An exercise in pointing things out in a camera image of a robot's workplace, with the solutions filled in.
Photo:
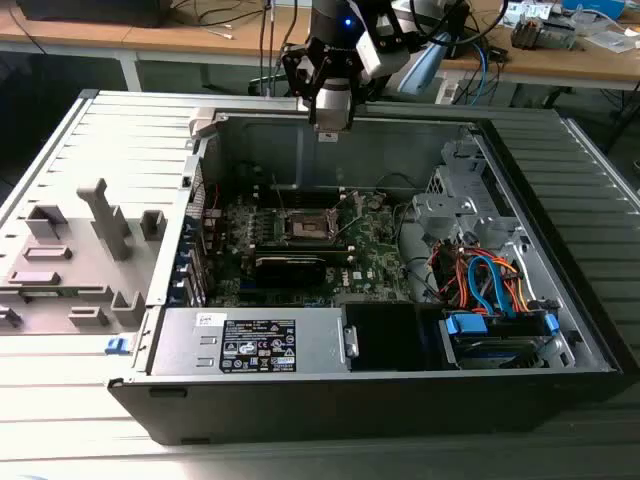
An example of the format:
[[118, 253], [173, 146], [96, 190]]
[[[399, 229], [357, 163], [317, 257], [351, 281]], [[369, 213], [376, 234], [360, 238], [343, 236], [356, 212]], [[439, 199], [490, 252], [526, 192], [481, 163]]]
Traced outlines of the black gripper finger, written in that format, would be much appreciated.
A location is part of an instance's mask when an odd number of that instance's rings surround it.
[[366, 104], [369, 98], [369, 81], [365, 81], [361, 74], [349, 79], [349, 108], [348, 124], [352, 125], [358, 106]]
[[320, 52], [314, 43], [288, 45], [281, 63], [291, 93], [308, 108], [309, 123], [316, 123], [316, 98], [320, 90]]

